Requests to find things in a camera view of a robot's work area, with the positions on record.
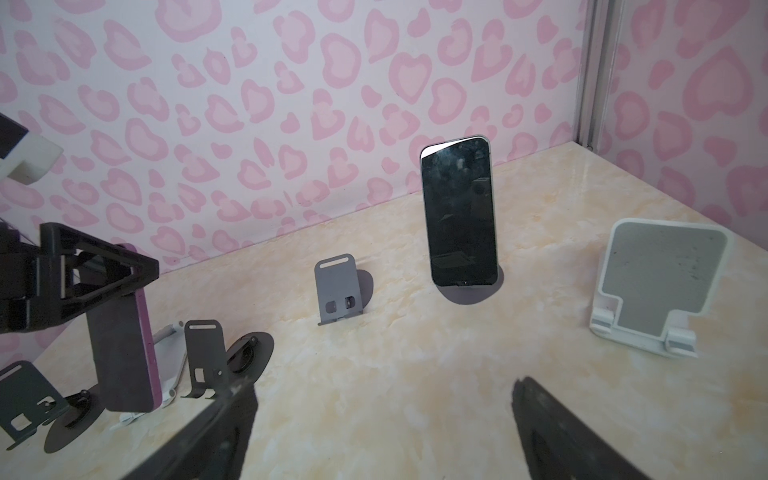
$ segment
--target reflected phone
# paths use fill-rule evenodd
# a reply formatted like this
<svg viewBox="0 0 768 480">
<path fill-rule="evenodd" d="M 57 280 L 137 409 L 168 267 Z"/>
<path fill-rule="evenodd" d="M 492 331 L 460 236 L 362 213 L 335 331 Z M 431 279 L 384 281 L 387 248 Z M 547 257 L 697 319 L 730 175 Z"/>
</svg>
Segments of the reflected phone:
<svg viewBox="0 0 768 480">
<path fill-rule="evenodd" d="M 121 247 L 135 251 L 132 245 Z M 97 257 L 84 266 L 93 275 L 105 270 L 103 262 L 110 261 Z M 151 412 L 158 408 L 163 392 L 144 289 L 102 303 L 89 310 L 86 318 L 104 407 L 112 412 Z"/>
<path fill-rule="evenodd" d="M 422 150 L 421 168 L 432 281 L 493 285 L 498 258 L 488 139 L 430 145 Z"/>
</svg>

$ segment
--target wall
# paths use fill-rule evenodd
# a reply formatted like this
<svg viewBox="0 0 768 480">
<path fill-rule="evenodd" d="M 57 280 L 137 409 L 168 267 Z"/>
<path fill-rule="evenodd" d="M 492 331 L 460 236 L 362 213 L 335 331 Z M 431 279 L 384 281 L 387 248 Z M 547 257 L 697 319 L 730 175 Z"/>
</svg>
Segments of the wall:
<svg viewBox="0 0 768 480">
<path fill-rule="evenodd" d="M 768 2 L 627 0 L 599 153 L 768 248 Z"/>
<path fill-rule="evenodd" d="M 65 154 L 0 182 L 0 215 L 168 271 L 420 190 L 442 139 L 484 134 L 496 164 L 564 143 L 585 5 L 6 0 L 0 110 Z"/>
</svg>

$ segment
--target marble surface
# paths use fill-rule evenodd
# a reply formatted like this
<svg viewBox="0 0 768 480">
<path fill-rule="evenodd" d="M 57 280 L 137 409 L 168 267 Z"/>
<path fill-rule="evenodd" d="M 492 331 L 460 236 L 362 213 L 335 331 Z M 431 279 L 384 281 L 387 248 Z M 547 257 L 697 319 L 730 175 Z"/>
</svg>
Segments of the marble surface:
<svg viewBox="0 0 768 480">
<path fill-rule="evenodd" d="M 528 478 L 510 406 L 523 376 L 656 480 L 765 472 L 768 253 L 737 239 L 711 312 L 691 320 L 700 358 L 666 359 L 588 329 L 598 255 L 623 217 L 709 220 L 573 143 L 495 167 L 494 182 L 505 281 L 478 305 L 432 284 L 421 194 L 146 289 L 155 329 L 213 318 L 227 344 L 274 337 L 243 478 Z M 319 327 L 313 267 L 341 253 L 373 275 L 373 298 L 364 315 Z M 90 387 L 84 318 L 35 364 L 65 395 Z M 105 412 L 52 455 L 41 427 L 0 452 L 0 477 L 119 478 L 207 404 L 177 399 L 116 430 Z"/>
</svg>

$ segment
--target black phone screen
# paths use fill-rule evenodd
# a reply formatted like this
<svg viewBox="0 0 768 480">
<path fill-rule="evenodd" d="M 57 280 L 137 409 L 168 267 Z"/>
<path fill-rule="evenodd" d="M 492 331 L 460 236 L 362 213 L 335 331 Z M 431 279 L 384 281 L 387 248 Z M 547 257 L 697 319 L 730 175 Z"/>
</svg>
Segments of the black phone screen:
<svg viewBox="0 0 768 480">
<path fill-rule="evenodd" d="M 422 182 L 435 285 L 496 283 L 491 152 L 486 139 L 459 141 L 422 158 Z"/>
</svg>

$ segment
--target black plastic bracket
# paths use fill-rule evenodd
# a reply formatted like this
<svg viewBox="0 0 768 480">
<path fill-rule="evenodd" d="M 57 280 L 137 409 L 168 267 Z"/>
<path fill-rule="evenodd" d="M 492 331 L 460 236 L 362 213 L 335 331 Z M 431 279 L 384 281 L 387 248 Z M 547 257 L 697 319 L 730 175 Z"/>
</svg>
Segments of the black plastic bracket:
<svg viewBox="0 0 768 480">
<path fill-rule="evenodd" d="M 0 223 L 0 333 L 61 325 L 159 274 L 154 258 L 60 223 L 40 225 L 40 247 Z"/>
<path fill-rule="evenodd" d="M 66 397 L 69 410 L 57 418 L 48 430 L 43 450 L 45 453 L 58 452 L 72 443 L 82 432 L 98 419 L 104 411 L 104 405 L 99 400 L 98 384 L 88 390 L 81 390 Z"/>
<path fill-rule="evenodd" d="M 237 480 L 258 407 L 250 380 L 235 380 L 123 480 Z"/>
<path fill-rule="evenodd" d="M 227 365 L 235 378 L 247 377 L 256 382 L 264 372 L 275 349 L 275 340 L 266 332 L 241 336 L 227 350 Z"/>
<path fill-rule="evenodd" d="M 532 480 L 650 480 L 531 377 L 515 382 L 512 414 Z"/>
<path fill-rule="evenodd" d="M 355 257 L 345 253 L 315 265 L 320 323 L 326 325 L 359 315 L 373 295 L 373 277 L 358 270 Z"/>
<path fill-rule="evenodd" d="M 207 389 L 212 399 L 229 385 L 230 369 L 224 353 L 224 333 L 216 320 L 190 320 L 184 326 L 187 342 L 187 364 L 192 391 L 184 398 L 199 399 Z"/>
<path fill-rule="evenodd" d="M 53 422 L 68 409 L 61 394 L 30 362 L 13 362 L 0 371 L 0 427 L 14 442 L 6 450 L 15 449 L 40 425 Z"/>
</svg>

